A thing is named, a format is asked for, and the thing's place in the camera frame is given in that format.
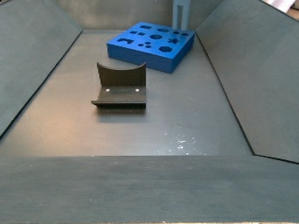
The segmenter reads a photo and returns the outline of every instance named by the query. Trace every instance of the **star-shaped hole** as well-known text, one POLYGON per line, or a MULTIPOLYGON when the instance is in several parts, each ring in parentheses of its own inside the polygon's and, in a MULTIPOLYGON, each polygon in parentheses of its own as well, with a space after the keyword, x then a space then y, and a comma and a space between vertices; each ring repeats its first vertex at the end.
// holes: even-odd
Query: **star-shaped hole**
POLYGON ((169 38, 169 43, 178 44, 179 42, 182 41, 178 38, 169 38))

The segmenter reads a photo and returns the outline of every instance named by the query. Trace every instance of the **gray floor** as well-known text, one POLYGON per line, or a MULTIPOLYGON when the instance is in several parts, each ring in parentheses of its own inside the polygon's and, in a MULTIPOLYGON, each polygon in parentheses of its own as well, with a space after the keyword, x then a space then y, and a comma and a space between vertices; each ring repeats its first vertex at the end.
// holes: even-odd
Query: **gray floor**
POLYGON ((197 39, 173 74, 147 69, 146 110, 98 109, 97 63, 118 31, 86 31, 0 142, 2 157, 251 156, 197 39))

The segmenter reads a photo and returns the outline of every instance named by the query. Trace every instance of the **gray wall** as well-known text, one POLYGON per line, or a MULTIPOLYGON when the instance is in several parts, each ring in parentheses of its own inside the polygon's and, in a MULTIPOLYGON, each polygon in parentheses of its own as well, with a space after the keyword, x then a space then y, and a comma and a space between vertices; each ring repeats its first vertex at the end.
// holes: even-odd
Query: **gray wall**
POLYGON ((0 136, 82 29, 53 1, 0 6, 0 136))
POLYGON ((225 0, 198 33, 254 152, 299 163, 298 21, 225 0))
MULTIPOLYGON (((173 0, 55 0, 86 30, 126 30, 143 21, 173 23, 173 0)), ((191 0, 191 23, 195 28, 222 0, 191 0)))

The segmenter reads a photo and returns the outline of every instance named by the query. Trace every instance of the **shape sorter block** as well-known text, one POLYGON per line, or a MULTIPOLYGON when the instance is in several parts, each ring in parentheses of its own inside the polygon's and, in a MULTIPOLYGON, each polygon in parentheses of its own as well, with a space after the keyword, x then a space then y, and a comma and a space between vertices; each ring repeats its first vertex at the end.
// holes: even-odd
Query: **shape sorter block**
POLYGON ((141 22, 107 42, 109 57, 137 65, 146 63, 170 74, 193 48, 194 36, 194 31, 141 22))

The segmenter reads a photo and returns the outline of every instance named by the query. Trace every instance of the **shaped cutout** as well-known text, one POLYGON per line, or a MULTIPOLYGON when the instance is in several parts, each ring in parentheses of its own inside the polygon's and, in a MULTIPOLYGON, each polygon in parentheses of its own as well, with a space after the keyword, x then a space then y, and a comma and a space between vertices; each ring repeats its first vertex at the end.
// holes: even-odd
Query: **shaped cutout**
POLYGON ((178 38, 169 38, 169 43, 178 44, 179 42, 182 41, 178 38))
POLYGON ((153 26, 150 26, 150 25, 142 25, 141 28, 147 29, 147 30, 151 30, 153 29, 153 26))
POLYGON ((162 35, 159 35, 159 34, 155 34, 155 35, 153 35, 150 38, 151 38, 151 39, 162 39, 162 38, 163 38, 163 36, 162 36, 162 35))
POLYGON ((174 49, 173 49, 170 46, 162 46, 162 47, 159 48, 159 50, 161 50, 163 53, 169 53, 169 52, 171 52, 174 49))
POLYGON ((118 42, 127 42, 129 44, 133 44, 135 41, 130 38, 122 38, 118 42))
POLYGON ((166 29, 158 29, 159 32, 169 32, 166 29))

